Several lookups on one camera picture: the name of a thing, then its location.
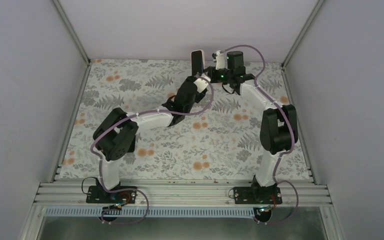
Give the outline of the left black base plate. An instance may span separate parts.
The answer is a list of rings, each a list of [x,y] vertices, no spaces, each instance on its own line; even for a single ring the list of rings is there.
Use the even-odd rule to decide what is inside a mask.
[[[122,191],[109,193],[101,186],[92,185],[88,188],[85,202],[88,204],[134,204],[136,201],[136,186],[121,186]]]

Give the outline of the black phone on table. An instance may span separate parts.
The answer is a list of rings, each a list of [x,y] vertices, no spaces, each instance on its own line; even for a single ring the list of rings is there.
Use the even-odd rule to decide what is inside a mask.
[[[129,139],[129,143],[126,145],[127,146],[127,153],[133,153],[135,151],[136,147],[136,135],[132,135]]]

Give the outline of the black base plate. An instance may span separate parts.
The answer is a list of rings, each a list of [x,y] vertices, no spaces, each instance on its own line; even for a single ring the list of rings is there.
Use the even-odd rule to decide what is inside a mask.
[[[88,188],[85,202],[88,204],[134,204],[136,201],[136,186],[121,186],[122,191],[109,193],[101,186],[92,185]]]
[[[236,186],[231,190],[236,205],[280,205],[283,203],[280,188],[277,186],[257,188]]]

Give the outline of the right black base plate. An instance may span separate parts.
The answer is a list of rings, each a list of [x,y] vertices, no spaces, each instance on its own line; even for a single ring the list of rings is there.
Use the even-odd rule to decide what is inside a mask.
[[[257,188],[236,186],[231,190],[236,205],[280,205],[283,203],[280,188],[277,186]]]

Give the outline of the aluminium rail frame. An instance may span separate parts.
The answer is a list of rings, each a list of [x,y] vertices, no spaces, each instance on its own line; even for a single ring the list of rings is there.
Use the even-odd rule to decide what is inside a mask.
[[[279,185],[283,207],[330,207],[333,202],[326,185],[310,181],[293,181]],[[85,206],[89,186],[94,179],[62,179],[41,183],[34,197],[34,205]],[[145,193],[152,207],[233,207],[233,187],[247,187],[247,180],[124,180],[123,186],[136,186]]]

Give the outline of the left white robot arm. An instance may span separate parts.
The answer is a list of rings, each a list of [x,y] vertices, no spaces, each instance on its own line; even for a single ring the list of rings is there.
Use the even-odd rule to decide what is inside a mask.
[[[125,112],[117,107],[100,124],[93,134],[90,151],[99,158],[99,196],[111,203],[119,197],[121,158],[135,150],[137,134],[155,128],[172,127],[192,116],[195,103],[199,103],[211,87],[205,75],[189,76],[177,93],[161,106],[142,112]]]

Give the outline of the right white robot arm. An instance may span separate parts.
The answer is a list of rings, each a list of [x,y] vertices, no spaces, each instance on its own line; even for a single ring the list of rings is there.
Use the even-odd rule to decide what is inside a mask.
[[[270,197],[268,187],[278,184],[276,173],[283,156],[291,153],[298,141],[296,109],[292,104],[280,104],[260,86],[255,75],[246,72],[243,52],[218,50],[212,59],[215,66],[205,70],[211,81],[229,86],[233,94],[245,98],[262,114],[259,140],[264,153],[254,175],[257,186],[250,191],[252,200],[262,204]]]

